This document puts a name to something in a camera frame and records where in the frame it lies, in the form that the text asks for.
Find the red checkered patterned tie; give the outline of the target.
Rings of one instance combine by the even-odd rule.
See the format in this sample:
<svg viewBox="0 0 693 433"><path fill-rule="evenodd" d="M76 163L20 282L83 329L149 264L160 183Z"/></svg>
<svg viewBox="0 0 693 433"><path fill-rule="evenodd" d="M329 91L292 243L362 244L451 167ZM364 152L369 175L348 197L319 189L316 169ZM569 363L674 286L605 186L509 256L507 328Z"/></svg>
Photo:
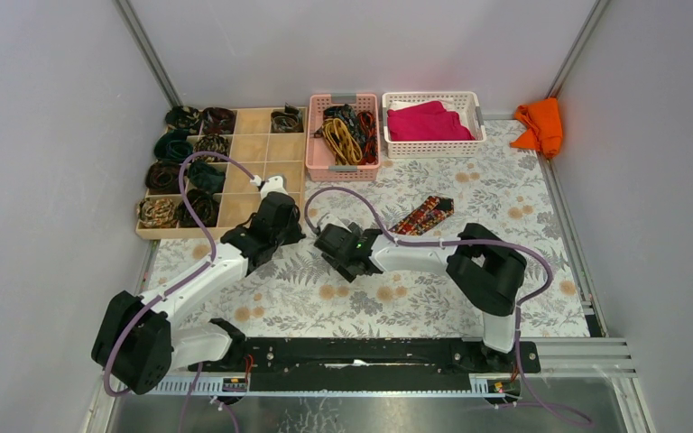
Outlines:
<svg viewBox="0 0 693 433"><path fill-rule="evenodd" d="M453 198L428 196L421 205L392 226L389 231L398 235L424 235L454 213Z"/></svg>

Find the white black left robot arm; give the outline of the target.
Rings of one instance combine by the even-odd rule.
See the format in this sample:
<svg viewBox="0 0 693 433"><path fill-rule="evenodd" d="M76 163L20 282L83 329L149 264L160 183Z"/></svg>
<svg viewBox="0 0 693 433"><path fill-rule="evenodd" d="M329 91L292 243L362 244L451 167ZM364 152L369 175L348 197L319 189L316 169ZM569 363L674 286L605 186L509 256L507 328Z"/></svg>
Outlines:
<svg viewBox="0 0 693 433"><path fill-rule="evenodd" d="M303 239L300 210L291 196L271 192L262 198L248 222L226 232L216 250L162 290L138 296L116 294L91 349L91 359L131 392L154 389L171 371L212 361L224 371L236 369L244 358L237 340L241 334L224 319L202 327L180 328L194 309L214 290L246 278L268 263L277 250Z"/></svg>

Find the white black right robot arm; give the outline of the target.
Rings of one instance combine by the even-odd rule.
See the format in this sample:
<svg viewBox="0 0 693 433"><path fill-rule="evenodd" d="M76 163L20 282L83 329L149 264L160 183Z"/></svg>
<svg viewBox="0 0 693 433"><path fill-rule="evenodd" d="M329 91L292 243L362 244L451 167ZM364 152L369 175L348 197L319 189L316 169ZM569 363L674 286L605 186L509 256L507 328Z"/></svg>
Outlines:
<svg viewBox="0 0 693 433"><path fill-rule="evenodd" d="M483 313L483 363L502 372L517 359L516 295L524 282L526 260L492 232L470 223L453 239L386 235L327 224L314 241L322 257L344 279L387 272L426 272L449 277Z"/></svg>

